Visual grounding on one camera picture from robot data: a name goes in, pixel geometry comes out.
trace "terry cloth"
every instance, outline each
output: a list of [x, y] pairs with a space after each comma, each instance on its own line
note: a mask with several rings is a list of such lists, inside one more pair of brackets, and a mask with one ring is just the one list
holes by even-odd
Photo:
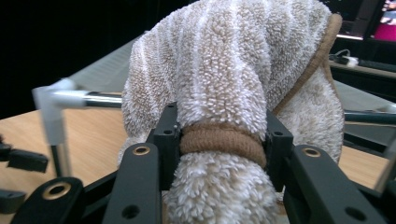
[[136, 41], [120, 158], [177, 101], [184, 155], [164, 196], [171, 222], [274, 222], [260, 146], [266, 109], [294, 144], [321, 147], [338, 161], [344, 113], [327, 55], [340, 24], [317, 0], [201, 0]]

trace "black background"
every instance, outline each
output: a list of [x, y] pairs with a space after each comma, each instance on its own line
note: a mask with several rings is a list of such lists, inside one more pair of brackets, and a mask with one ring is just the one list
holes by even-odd
[[0, 4], [0, 119], [35, 110], [32, 89], [102, 58], [183, 0], [12, 0]]

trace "brass insert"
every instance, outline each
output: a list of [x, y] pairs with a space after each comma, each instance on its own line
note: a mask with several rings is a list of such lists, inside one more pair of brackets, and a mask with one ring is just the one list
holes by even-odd
[[133, 153], [136, 156], [143, 156], [149, 153], [149, 147], [137, 147], [134, 149]]
[[310, 147], [304, 148], [303, 152], [306, 156], [309, 156], [309, 157], [320, 157], [320, 152], [317, 151], [316, 149], [313, 149]]
[[59, 199], [69, 192], [71, 188], [72, 186], [66, 182], [55, 183], [44, 190], [43, 198], [46, 200]]

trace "brown band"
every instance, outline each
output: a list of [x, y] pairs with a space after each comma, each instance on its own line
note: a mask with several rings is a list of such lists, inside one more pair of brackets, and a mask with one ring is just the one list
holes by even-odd
[[247, 158], [261, 167], [266, 163], [260, 138], [227, 123], [202, 123], [184, 128], [180, 151], [183, 154], [221, 151]]

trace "metal rod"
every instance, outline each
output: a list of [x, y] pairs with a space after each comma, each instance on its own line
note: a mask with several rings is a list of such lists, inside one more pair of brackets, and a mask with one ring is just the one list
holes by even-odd
[[57, 177], [72, 176], [69, 150], [66, 144], [59, 144], [57, 146], [50, 146], [52, 152], [53, 163]]
[[396, 114], [345, 110], [346, 123], [396, 127]]
[[86, 106], [121, 108], [122, 98], [116, 94], [89, 92], [84, 96]]

